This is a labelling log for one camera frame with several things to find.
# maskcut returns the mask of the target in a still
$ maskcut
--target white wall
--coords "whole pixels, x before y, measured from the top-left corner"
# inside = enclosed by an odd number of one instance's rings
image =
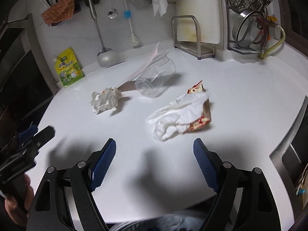
[[[140,39],[142,46],[171,41],[171,17],[175,15],[175,4],[169,4],[167,13],[153,18],[152,4],[144,8],[136,8],[131,0],[127,0],[132,13],[132,26]],[[133,49],[129,43],[130,28],[124,19],[124,4],[122,0],[113,0],[113,6],[119,11],[116,19],[110,19],[107,13],[110,9],[108,0],[100,0],[95,5],[97,20],[106,47],[117,52]],[[9,14],[9,21],[24,19],[28,13],[33,14],[36,34],[40,42],[47,64],[59,81],[54,69],[53,59],[60,52],[72,47],[82,68],[96,62],[96,56],[101,44],[96,32],[89,8],[81,3],[81,12],[75,14],[71,20],[64,21],[55,27],[48,27],[41,14],[46,10],[39,0],[19,0]]]

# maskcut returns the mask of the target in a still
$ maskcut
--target metal screw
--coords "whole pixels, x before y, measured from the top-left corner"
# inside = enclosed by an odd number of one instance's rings
[[[224,165],[225,168],[231,168],[232,167],[232,165],[229,162],[224,162],[223,165]]]
[[[53,166],[51,166],[51,167],[49,167],[48,169],[47,169],[47,172],[48,173],[52,173],[54,171],[54,167]]]
[[[258,168],[258,167],[256,167],[256,168],[254,169],[254,171],[255,171],[258,175],[262,173],[262,170],[261,170],[260,168]]]
[[[78,167],[84,167],[84,166],[86,166],[86,162],[85,161],[80,161],[80,162],[78,162],[77,166]]]

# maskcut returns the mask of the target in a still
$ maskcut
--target human hand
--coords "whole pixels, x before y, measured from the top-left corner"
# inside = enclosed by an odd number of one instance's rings
[[[26,191],[26,197],[25,197],[25,209],[27,211],[30,210],[33,198],[34,198],[34,192],[33,188],[30,186],[31,180],[29,176],[25,175],[24,177],[25,183],[27,185],[27,191]],[[25,227],[27,223],[25,223],[22,218],[16,213],[17,209],[17,201],[13,196],[7,196],[4,202],[5,210],[7,211],[10,218],[19,226]]]

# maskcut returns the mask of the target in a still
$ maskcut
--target yellow sauce pouch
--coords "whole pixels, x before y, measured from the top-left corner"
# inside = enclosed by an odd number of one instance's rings
[[[55,69],[60,77],[63,87],[68,87],[84,77],[71,48],[64,50],[57,57]]]

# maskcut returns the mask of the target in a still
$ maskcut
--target cutting board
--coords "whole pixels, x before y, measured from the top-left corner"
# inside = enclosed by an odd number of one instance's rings
[[[220,42],[220,20],[218,0],[177,0],[176,15],[193,15],[201,29],[201,42]],[[177,20],[178,41],[196,41],[195,24],[191,18]]]

